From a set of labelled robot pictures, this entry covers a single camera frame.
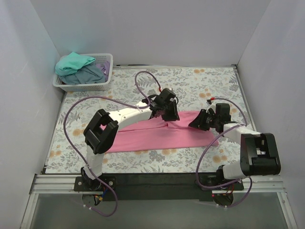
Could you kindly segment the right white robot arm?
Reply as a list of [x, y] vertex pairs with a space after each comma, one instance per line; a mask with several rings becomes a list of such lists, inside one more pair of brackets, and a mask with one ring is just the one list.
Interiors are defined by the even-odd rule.
[[239, 161], [220, 166], [211, 179], [204, 178], [196, 170], [196, 184], [203, 189], [228, 189], [233, 183], [251, 176], [278, 175], [281, 163], [275, 136], [271, 133], [252, 131], [244, 124], [231, 120], [230, 106], [227, 103], [213, 104], [202, 109], [189, 127], [208, 131], [213, 128], [218, 136], [208, 145], [212, 146], [220, 137], [226, 137], [240, 146]]

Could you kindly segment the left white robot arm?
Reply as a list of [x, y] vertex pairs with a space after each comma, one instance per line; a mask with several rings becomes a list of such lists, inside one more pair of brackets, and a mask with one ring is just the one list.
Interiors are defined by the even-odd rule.
[[164, 121], [178, 121], [177, 103], [176, 94], [165, 88], [159, 95], [144, 98], [131, 108], [112, 112], [98, 110], [84, 130], [87, 144], [86, 163], [81, 168], [84, 185], [92, 191], [101, 187], [103, 154], [112, 147], [119, 130], [159, 116]]

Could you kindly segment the grey-blue t shirt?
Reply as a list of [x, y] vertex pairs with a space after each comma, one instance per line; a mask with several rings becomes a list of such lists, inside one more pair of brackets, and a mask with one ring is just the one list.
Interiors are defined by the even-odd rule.
[[104, 83], [105, 74], [95, 65], [87, 65], [79, 69], [76, 73], [59, 76], [64, 84], [77, 85], [77, 84], [93, 84]]

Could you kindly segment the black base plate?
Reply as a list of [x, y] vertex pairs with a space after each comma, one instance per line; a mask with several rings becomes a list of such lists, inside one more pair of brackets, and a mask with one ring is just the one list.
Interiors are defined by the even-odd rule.
[[[99, 177], [117, 194], [118, 200], [199, 200], [213, 201], [212, 191], [196, 182], [195, 173], [106, 173]], [[199, 181], [204, 186], [223, 185], [229, 181], [216, 172], [199, 173]], [[107, 187], [86, 175], [76, 177], [74, 191], [102, 192]]]

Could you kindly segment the floral patterned table mat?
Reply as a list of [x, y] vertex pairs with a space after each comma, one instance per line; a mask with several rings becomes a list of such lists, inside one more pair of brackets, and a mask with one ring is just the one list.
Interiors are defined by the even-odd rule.
[[[142, 94], [156, 94], [158, 86], [173, 89], [180, 111], [204, 109], [211, 97], [220, 103], [231, 100], [232, 119], [247, 122], [253, 129], [240, 80], [232, 67], [114, 69], [108, 90], [66, 93], [44, 173], [78, 174], [86, 156], [83, 131], [95, 112], [119, 110], [124, 103], [134, 105]], [[214, 172], [239, 158], [239, 145], [222, 137], [207, 153], [196, 147], [106, 154], [102, 168], [105, 173], [194, 172], [196, 168]]]

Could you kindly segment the pink t shirt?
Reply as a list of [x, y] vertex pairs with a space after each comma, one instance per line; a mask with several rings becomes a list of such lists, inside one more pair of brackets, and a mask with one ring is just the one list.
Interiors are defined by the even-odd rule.
[[198, 111], [180, 111], [178, 121], [165, 122], [157, 117], [129, 125], [118, 131], [108, 152], [207, 146], [214, 139], [213, 133], [188, 126], [198, 114]]

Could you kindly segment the aluminium frame rail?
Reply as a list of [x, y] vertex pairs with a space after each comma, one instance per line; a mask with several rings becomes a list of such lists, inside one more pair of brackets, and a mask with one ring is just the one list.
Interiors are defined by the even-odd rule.
[[20, 229], [29, 229], [40, 194], [70, 194], [76, 174], [35, 175]]

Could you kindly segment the white plastic laundry basket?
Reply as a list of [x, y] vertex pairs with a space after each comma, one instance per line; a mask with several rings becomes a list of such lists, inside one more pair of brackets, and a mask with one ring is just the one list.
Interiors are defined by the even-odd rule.
[[109, 62], [109, 72], [107, 81], [104, 83], [92, 83], [92, 84], [64, 84], [57, 74], [53, 75], [53, 86], [61, 88], [66, 92], [85, 92], [85, 91], [106, 91], [109, 88], [110, 81], [112, 78], [112, 69], [113, 69], [113, 55], [110, 53], [86, 53], [81, 54], [85, 56], [91, 56], [95, 58], [95, 62], [104, 65], [105, 62]]

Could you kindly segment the teal t shirt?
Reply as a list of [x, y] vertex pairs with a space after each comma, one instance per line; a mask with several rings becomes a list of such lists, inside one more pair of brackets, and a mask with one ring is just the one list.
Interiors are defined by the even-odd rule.
[[69, 55], [62, 57], [55, 65], [55, 73], [59, 76], [66, 76], [76, 73], [79, 69], [95, 62], [94, 57], [80, 55], [71, 52]]

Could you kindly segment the lavender t shirt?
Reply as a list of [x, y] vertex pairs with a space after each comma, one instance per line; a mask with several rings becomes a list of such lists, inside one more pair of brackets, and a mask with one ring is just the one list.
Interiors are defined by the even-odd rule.
[[110, 62], [109, 61], [105, 61], [104, 64], [97, 64], [97, 67], [104, 73], [104, 78], [105, 81], [108, 81], [109, 79], [109, 74], [110, 74]]

